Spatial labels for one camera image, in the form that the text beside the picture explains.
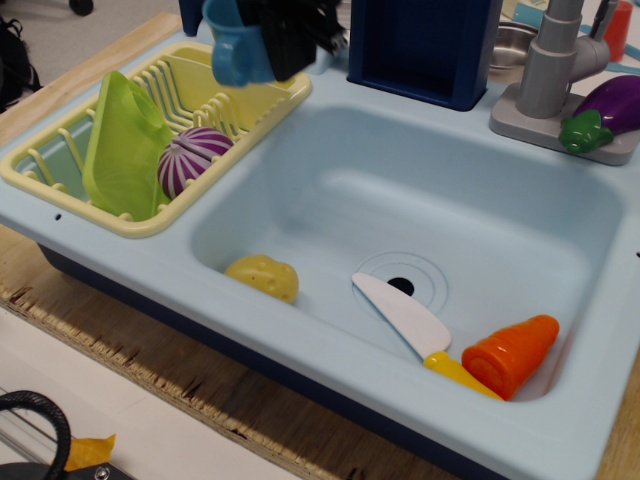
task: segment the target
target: drain hole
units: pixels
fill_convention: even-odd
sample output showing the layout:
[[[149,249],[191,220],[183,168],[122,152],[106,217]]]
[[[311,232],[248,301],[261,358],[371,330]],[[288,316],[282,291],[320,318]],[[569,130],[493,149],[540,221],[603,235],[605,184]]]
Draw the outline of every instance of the drain hole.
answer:
[[[413,286],[413,283],[411,283],[411,281],[407,280],[406,278],[402,278],[402,277],[392,278],[387,283],[392,287],[396,287],[398,290],[400,290],[403,293],[406,293],[409,296],[413,295],[413,292],[415,291],[415,287]]]

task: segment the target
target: gray faucet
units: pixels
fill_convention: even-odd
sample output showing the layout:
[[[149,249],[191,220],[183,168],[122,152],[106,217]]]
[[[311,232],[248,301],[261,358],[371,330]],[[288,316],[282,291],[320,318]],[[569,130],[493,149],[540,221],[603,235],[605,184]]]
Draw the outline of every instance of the gray faucet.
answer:
[[[560,113],[571,84],[602,72],[609,62],[603,40],[618,0],[608,0],[605,17],[596,21],[589,36],[577,38],[584,0],[552,0],[538,37],[533,40],[525,66],[517,109],[533,118]]]
[[[584,0],[551,0],[531,42],[521,83],[510,85],[491,112],[489,126],[507,137],[566,152],[558,140],[563,119],[583,97],[571,85],[602,72],[609,62],[604,32],[618,0],[602,0],[588,36],[578,38]],[[607,165],[629,161],[640,134],[620,136],[584,158]]]

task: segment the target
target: purple eggplant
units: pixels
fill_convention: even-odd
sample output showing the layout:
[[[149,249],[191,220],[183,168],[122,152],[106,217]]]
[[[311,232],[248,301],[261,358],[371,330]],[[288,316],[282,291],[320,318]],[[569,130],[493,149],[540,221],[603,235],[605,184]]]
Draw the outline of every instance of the purple eggplant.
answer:
[[[623,75],[587,95],[558,138],[571,153],[588,153],[633,130],[640,130],[640,77]]]

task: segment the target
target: blue mug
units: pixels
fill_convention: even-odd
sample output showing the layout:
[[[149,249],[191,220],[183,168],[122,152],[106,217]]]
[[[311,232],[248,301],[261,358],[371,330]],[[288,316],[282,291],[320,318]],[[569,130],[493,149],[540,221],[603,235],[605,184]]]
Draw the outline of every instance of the blue mug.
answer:
[[[211,66],[218,83],[244,87],[275,80],[262,27],[242,23],[236,0],[206,0],[202,14],[215,39]]]

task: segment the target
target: wooden table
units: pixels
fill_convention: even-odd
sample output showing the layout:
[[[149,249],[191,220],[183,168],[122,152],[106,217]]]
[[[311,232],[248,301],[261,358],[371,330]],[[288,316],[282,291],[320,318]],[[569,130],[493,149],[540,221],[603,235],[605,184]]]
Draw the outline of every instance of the wooden table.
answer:
[[[0,115],[0,144],[180,26],[179,17],[158,15]],[[454,478],[315,402],[56,271],[33,241],[2,226],[0,305],[302,478]],[[640,478],[638,400],[640,360],[636,360],[598,479]]]

